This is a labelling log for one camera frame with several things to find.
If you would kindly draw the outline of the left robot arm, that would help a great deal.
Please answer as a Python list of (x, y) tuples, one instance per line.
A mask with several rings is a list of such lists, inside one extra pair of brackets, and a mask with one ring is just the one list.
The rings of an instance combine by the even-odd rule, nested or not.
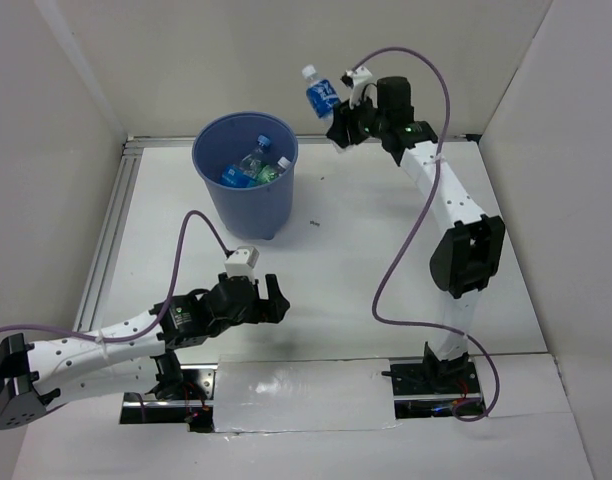
[(61, 406), (113, 393), (168, 400), (185, 385), (176, 352), (202, 345), (231, 327), (283, 320), (290, 308), (273, 274), (268, 296), (246, 277), (220, 275), (195, 289), (84, 338), (0, 343), (0, 430), (25, 426)]

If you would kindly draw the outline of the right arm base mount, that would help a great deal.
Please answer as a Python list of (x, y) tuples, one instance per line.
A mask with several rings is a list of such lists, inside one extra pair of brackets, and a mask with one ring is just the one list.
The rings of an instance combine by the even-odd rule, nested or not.
[(391, 381), (395, 418), (475, 418), (485, 401), (474, 362), (468, 354), (440, 362), (429, 349), (423, 358), (391, 360), (381, 372)]

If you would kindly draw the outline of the green soda bottle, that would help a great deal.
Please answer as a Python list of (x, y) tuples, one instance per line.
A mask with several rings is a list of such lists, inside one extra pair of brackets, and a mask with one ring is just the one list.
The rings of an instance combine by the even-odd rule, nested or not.
[(268, 184), (279, 178), (282, 174), (282, 170), (276, 165), (264, 166), (255, 178), (258, 185)]

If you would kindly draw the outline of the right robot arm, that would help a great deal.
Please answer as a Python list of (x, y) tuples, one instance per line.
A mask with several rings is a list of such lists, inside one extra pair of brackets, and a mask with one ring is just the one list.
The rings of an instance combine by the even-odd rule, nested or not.
[(432, 127), (415, 120), (406, 78), (375, 80), (360, 67), (342, 81), (352, 92), (335, 107), (328, 138), (343, 148), (379, 140), (428, 201), (424, 210), (433, 214), (442, 235), (429, 269), (445, 295), (444, 313), (439, 333), (424, 347), (422, 379), (430, 390), (443, 392), (467, 369), (466, 335), (482, 290), (498, 272), (505, 224), (472, 199), (438, 152)]

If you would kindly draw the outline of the clear bottle blue cap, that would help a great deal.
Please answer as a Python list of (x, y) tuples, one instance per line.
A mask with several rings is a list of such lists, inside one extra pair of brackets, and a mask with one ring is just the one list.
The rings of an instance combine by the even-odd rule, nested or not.
[(254, 187), (257, 175), (266, 165), (272, 141), (265, 135), (257, 137), (255, 148), (237, 164), (228, 165), (220, 176), (220, 183), (231, 188)]

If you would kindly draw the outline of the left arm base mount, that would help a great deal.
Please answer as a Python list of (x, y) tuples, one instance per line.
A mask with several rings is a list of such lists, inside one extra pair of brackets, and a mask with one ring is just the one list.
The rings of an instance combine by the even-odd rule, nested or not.
[(126, 393), (123, 397), (120, 425), (181, 425), (189, 432), (214, 432), (213, 403), (217, 375), (216, 364), (181, 366), (184, 381), (166, 399), (154, 394)]

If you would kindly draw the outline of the clear bottle white cap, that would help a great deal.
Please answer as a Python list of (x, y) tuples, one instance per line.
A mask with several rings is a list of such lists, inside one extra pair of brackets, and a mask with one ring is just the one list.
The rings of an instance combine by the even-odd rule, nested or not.
[(286, 157), (280, 157), (276, 163), (276, 171), (279, 175), (283, 175), (290, 169), (291, 165), (292, 163)]

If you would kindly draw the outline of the blue label bottle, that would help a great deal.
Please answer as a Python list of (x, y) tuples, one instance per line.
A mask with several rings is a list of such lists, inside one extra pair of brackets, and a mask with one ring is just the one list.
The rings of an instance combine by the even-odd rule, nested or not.
[(312, 65), (302, 69), (302, 76), (307, 82), (306, 97), (317, 118), (329, 128), (334, 120), (334, 108), (341, 103), (340, 97), (332, 83), (323, 77)]

